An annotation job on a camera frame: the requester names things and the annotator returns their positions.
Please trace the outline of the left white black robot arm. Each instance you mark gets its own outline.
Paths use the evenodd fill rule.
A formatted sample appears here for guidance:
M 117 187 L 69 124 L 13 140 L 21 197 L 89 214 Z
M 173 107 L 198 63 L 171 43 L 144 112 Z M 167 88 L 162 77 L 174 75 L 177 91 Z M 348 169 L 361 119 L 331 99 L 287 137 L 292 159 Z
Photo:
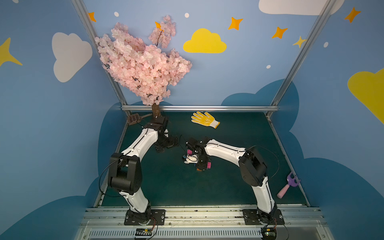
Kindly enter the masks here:
M 152 221 L 150 201 L 141 189 L 141 161 L 152 146 L 161 152 L 179 144 L 177 137 L 169 135 L 167 125 L 167 117 L 152 119 L 127 149 L 111 155 L 108 186 L 116 190 L 130 206 L 126 213 L 125 225 L 148 225 Z

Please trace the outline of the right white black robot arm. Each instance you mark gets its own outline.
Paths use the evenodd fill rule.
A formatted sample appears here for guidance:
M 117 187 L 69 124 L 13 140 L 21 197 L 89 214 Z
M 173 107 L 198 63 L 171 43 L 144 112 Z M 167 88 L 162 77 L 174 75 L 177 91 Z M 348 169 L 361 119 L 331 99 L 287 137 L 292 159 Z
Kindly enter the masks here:
M 211 166 L 211 157 L 217 157 L 235 164 L 240 168 L 242 179 L 250 185 L 257 199 L 257 216 L 261 223 L 270 224 L 277 211 L 272 197 L 267 174 L 267 165 L 255 146 L 246 149 L 204 138 L 198 141 L 190 138 L 186 142 L 186 164 L 194 164 L 196 169 L 204 171 Z

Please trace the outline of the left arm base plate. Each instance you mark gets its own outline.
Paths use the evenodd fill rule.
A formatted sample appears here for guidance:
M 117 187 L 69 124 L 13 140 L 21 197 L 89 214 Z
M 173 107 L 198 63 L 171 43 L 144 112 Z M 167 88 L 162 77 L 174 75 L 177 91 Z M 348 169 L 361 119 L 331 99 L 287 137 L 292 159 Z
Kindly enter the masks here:
M 125 226 L 149 226 L 156 223 L 156 225 L 163 226 L 165 223 L 165 210 L 150 210 L 147 209 L 144 213 L 136 213 L 131 210 L 126 212 L 124 225 Z

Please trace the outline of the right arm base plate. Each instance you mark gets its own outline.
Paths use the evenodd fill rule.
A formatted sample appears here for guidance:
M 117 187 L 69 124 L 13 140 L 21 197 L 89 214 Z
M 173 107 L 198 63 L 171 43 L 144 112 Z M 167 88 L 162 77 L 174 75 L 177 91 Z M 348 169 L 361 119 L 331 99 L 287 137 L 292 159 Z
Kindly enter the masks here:
M 259 209 L 242 210 L 246 225 L 284 225 L 285 220 L 280 209 L 273 209 L 271 213 L 264 213 Z

